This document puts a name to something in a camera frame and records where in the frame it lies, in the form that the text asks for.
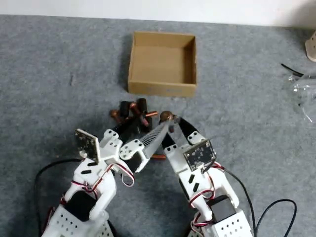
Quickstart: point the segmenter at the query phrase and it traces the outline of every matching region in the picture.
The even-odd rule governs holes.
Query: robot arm
[[[224,171],[213,166],[216,153],[211,142],[183,118],[173,118],[188,143],[179,147],[167,134],[162,146],[189,204],[198,209],[188,236],[252,237]]]
[[[168,132],[169,122],[162,123],[140,140],[122,146],[139,123],[137,117],[108,129],[98,138],[80,129],[76,138],[84,158],[74,172],[70,188],[56,209],[42,237],[113,237],[105,211],[116,195],[116,182],[111,171],[121,172],[127,186],[134,183],[133,171],[139,172],[158,149]],[[131,164],[130,167],[120,158]],[[128,176],[132,183],[124,181]]]

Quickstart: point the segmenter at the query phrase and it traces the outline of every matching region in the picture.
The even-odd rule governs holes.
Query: cardboard box
[[[130,93],[194,96],[196,86],[194,35],[134,33],[128,76]]]

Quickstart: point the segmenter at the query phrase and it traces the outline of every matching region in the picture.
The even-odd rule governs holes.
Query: black wire
[[[254,237],[257,237],[258,236],[258,229],[259,229],[259,226],[261,224],[261,221],[263,220],[263,218],[265,217],[266,213],[270,210],[271,207],[273,207],[275,204],[279,203],[279,202],[291,202],[292,204],[294,204],[294,213],[293,213],[293,216],[292,216],[292,220],[291,220],[291,223],[290,225],[288,226],[287,230],[286,230],[286,233],[284,235],[284,237],[287,237],[288,234],[290,233],[291,229],[292,229],[292,226],[293,226],[293,223],[294,223],[294,220],[295,220],[295,217],[296,217],[296,213],[297,213],[297,205],[295,203],[295,201],[291,200],[291,199],[280,199],[280,200],[276,200],[274,202],[272,202],[266,209],[265,211],[262,213],[259,221],[258,221],[258,224],[256,225],[256,221],[255,221],[255,214],[254,214],[254,209],[253,209],[253,205],[252,205],[252,202],[250,200],[250,197],[249,197],[249,194],[248,194],[248,191],[245,187],[245,185],[243,184],[243,182],[238,179],[237,176],[235,176],[233,173],[231,173],[229,170],[227,170],[226,168],[222,167],[222,169],[224,171],[226,171],[227,173],[229,173],[233,178],[235,178],[239,183],[240,185],[242,186],[245,194],[246,194],[246,197],[247,197],[247,200],[248,200],[248,203],[249,203],[249,206],[250,206],[250,211],[251,211],[251,217],[252,217],[252,226],[253,226],[253,235]]]
[[[292,220],[291,220],[290,225],[289,225],[288,228],[287,228],[287,231],[286,231],[284,237],[287,237],[287,236],[288,236],[288,234],[290,233],[290,230],[291,230],[291,228],[292,228],[292,226],[293,226],[293,223],[294,223],[294,220],[295,220],[295,217],[296,217],[296,213],[297,213],[297,205],[296,205],[295,201],[293,201],[293,200],[291,200],[291,199],[280,199],[280,200],[276,200],[276,201],[272,202],[272,203],[266,208],[266,210],[265,210],[265,211],[263,212],[263,214],[261,215],[261,217],[260,217],[260,219],[259,219],[259,221],[258,221],[257,227],[256,227],[256,229],[255,229],[255,231],[254,231],[254,232],[256,233],[255,236],[258,235],[259,226],[260,226],[260,224],[261,224],[262,219],[265,217],[266,213],[269,211],[269,209],[270,209],[271,207],[273,207],[275,204],[277,204],[277,203],[279,203],[279,202],[291,202],[291,203],[294,205],[294,213],[293,213],[293,216],[292,216]]]
[[[256,229],[255,211],[254,211],[254,209],[253,209],[253,205],[252,205],[250,196],[249,196],[249,194],[248,194],[248,191],[247,191],[245,185],[243,184],[243,182],[242,182],[240,179],[238,179],[237,176],[235,176],[233,173],[231,173],[228,169],[226,169],[226,168],[223,168],[223,169],[224,169],[227,173],[229,173],[233,178],[235,178],[235,179],[240,183],[240,185],[242,186],[242,189],[243,189],[243,191],[244,191],[245,194],[246,194],[246,197],[247,197],[247,200],[248,200],[248,203],[249,203],[249,206],[250,206],[251,218],[252,218],[252,228],[253,228],[253,230],[255,230],[255,229]]]
[[[291,69],[290,67],[288,67],[288,66],[286,66],[285,64],[283,64],[283,63],[281,63],[281,66],[283,66],[284,68],[286,68],[286,69],[288,69],[288,70],[290,70],[290,71],[292,71],[292,72],[294,72],[298,77],[302,77],[302,76],[304,76],[304,74],[303,73],[299,73],[298,71],[296,71],[296,70],[294,70],[294,69]]]
[[[38,231],[39,231],[39,237],[41,236],[42,233],[42,229],[41,229],[41,219],[40,219],[40,205],[39,205],[39,179],[41,174],[46,171],[47,169],[58,165],[58,164],[63,164],[63,163],[68,163],[68,162],[81,162],[81,159],[63,159],[63,160],[59,160],[59,161],[55,161],[50,163],[49,165],[45,166],[44,168],[42,168],[36,175],[35,177],[35,182],[34,182],[34,207],[35,207],[35,213],[36,213],[36,219],[37,219],[37,223],[38,223]]]

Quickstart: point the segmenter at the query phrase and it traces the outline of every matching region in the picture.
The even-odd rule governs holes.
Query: circuit board
[[[207,166],[215,159],[215,152],[209,140],[204,140],[190,147],[183,153],[191,171],[199,166]]]
[[[81,129],[75,131],[78,150],[85,152],[89,159],[99,162],[100,147],[99,139],[90,133],[87,133]]]

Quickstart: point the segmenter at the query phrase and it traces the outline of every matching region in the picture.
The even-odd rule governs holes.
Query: gray carpet
[[[196,96],[146,96],[149,108],[172,110],[212,139],[218,161],[247,186],[257,220],[272,201],[292,198],[298,215],[289,236],[314,236],[315,127],[295,104],[289,73],[280,66],[315,68],[303,45],[312,31],[37,16],[0,16],[0,236],[36,236],[37,171],[78,157],[74,130],[101,138],[115,124],[108,111],[137,98],[125,90],[135,30],[197,36]],[[69,187],[75,166],[43,175],[42,218]],[[230,181],[250,219],[242,189]],[[259,236],[282,237],[292,211],[286,203],[276,206]],[[150,162],[133,188],[118,180],[108,212],[123,237],[181,237],[194,213],[168,161]]]

